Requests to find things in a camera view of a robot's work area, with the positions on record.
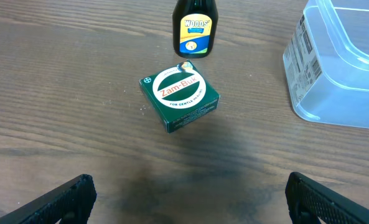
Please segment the dark Woods syrup bottle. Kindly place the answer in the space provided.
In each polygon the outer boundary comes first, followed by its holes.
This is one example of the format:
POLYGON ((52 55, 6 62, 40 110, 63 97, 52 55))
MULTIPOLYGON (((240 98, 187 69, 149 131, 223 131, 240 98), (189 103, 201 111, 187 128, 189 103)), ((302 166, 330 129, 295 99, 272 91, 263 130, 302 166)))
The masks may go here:
POLYGON ((178 0, 172 13, 172 39, 183 58, 206 57, 213 48, 218 23, 215 0, 178 0))

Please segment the clear plastic container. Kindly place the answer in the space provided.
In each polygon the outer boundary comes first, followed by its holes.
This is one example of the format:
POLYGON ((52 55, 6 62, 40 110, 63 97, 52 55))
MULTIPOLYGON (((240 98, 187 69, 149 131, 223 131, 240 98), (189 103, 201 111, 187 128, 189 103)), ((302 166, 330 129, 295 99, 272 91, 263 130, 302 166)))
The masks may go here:
POLYGON ((283 62, 300 118, 369 129, 369 0, 308 0, 283 62))

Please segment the green Zam-Buk box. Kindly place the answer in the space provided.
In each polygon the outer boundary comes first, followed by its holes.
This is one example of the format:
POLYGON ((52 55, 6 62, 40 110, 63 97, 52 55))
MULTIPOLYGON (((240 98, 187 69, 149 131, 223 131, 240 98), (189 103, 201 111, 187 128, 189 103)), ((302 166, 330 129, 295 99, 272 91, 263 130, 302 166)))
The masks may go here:
POLYGON ((220 99, 190 60, 140 79, 139 86, 168 133, 215 110, 220 99))

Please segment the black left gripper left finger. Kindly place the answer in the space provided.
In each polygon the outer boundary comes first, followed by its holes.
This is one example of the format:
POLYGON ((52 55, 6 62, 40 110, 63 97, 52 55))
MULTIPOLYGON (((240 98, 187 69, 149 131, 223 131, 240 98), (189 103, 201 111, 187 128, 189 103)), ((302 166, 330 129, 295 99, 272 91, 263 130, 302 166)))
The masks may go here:
POLYGON ((92 176, 82 174, 0 217, 0 224, 87 224, 96 196, 92 176))

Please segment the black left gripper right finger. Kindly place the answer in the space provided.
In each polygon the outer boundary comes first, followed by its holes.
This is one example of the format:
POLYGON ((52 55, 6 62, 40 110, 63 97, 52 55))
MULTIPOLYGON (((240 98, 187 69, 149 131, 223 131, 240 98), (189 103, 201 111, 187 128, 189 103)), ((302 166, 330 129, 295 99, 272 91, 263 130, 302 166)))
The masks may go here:
POLYGON ((369 224, 369 209, 299 172, 291 172, 285 189, 293 224, 369 224))

